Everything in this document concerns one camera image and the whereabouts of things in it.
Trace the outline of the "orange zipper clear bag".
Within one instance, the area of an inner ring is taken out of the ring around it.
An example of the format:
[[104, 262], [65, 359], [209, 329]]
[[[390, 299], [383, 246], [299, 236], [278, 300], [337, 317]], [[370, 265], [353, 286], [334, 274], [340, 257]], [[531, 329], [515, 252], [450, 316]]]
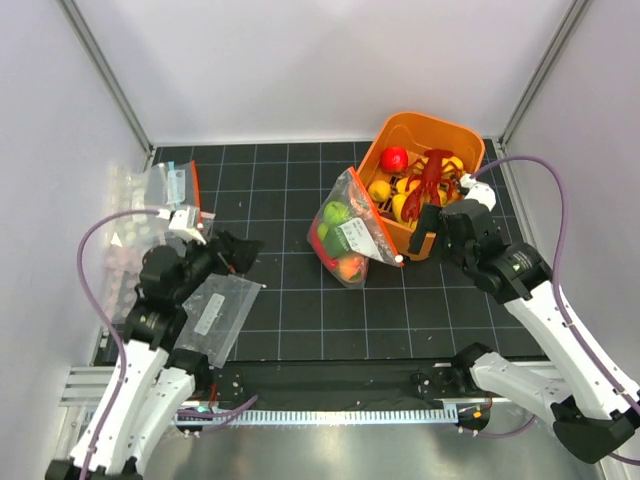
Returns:
[[[323, 209], [329, 201], [340, 201], [349, 207], [352, 218], [339, 227], [346, 235], [353, 252], [368, 259], [368, 267], [370, 261], [397, 268], [404, 265], [403, 256], [395, 247], [377, 207], [353, 167], [347, 168], [337, 177], [313, 221], [317, 219], [319, 224], [323, 222]], [[337, 277], [335, 270], [327, 271], [347, 288], [362, 288], [366, 283], [367, 274], [364, 281], [347, 284]]]

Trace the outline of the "green apple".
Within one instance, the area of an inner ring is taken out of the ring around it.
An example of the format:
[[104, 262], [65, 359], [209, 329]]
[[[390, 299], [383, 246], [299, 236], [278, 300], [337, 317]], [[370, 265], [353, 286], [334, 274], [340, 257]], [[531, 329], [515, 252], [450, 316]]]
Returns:
[[322, 219], [328, 227], [335, 227], [352, 218], [349, 207], [340, 201], [329, 201], [323, 209]]
[[329, 227], [326, 223], [321, 222], [317, 227], [317, 236], [320, 241], [323, 241], [328, 233]]

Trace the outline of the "red chili pepper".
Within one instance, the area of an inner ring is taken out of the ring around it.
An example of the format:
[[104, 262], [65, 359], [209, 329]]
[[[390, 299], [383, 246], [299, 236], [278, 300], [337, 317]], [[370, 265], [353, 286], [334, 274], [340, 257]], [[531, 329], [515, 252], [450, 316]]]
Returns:
[[319, 235], [317, 233], [317, 227], [319, 226], [319, 221], [317, 219], [315, 219], [312, 223], [312, 226], [310, 228], [310, 232], [309, 232], [309, 242], [311, 247], [313, 248], [313, 250], [315, 251], [316, 255], [318, 256], [319, 260], [321, 261], [321, 263], [323, 264], [323, 266], [329, 270], [329, 271], [333, 271], [337, 268], [338, 266], [338, 262], [336, 259], [331, 258], [323, 244], [322, 241], [319, 238]]

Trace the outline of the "peach fruit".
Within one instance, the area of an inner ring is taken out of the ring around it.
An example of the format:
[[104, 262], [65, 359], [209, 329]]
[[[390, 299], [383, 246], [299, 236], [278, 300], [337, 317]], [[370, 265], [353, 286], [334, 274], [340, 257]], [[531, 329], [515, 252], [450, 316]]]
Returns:
[[339, 257], [335, 273], [337, 277], [347, 284], [356, 284], [365, 280], [368, 259], [357, 252], [352, 252]]

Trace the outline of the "green apple top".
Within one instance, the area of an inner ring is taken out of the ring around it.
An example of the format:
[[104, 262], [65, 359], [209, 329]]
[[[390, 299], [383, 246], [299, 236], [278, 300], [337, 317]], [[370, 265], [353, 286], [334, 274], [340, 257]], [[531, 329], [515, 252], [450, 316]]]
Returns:
[[322, 219], [328, 227], [335, 227], [352, 218], [349, 207], [340, 201], [329, 201], [323, 209]]

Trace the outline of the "green bell pepper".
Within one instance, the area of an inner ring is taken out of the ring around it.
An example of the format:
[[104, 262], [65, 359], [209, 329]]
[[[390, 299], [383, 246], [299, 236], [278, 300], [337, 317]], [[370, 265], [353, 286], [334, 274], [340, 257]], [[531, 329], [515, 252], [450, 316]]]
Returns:
[[322, 244], [327, 255], [333, 259], [353, 252], [346, 235], [339, 226], [331, 227], [327, 231]]

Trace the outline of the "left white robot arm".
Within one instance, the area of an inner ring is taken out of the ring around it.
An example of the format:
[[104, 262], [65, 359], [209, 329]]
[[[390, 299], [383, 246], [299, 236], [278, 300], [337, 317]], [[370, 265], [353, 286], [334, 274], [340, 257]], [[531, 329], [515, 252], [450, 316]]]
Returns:
[[181, 404], [210, 392], [207, 355], [176, 345], [187, 322], [183, 305], [212, 275], [240, 279], [263, 244], [218, 230], [184, 246], [183, 253], [159, 245], [144, 254], [136, 301], [114, 337], [119, 354], [107, 388], [68, 458], [52, 460], [46, 478], [142, 478]]

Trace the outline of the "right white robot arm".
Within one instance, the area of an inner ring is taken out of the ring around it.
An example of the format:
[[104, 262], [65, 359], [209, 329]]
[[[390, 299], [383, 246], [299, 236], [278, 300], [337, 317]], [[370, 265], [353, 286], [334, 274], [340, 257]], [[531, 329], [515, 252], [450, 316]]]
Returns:
[[506, 243], [490, 210], [474, 199], [424, 206], [410, 241], [428, 234], [437, 253], [524, 326], [561, 376], [546, 378], [475, 342], [451, 360], [453, 389], [518, 404], [585, 463], [614, 457], [639, 428], [639, 386], [589, 336], [540, 253], [524, 242]]

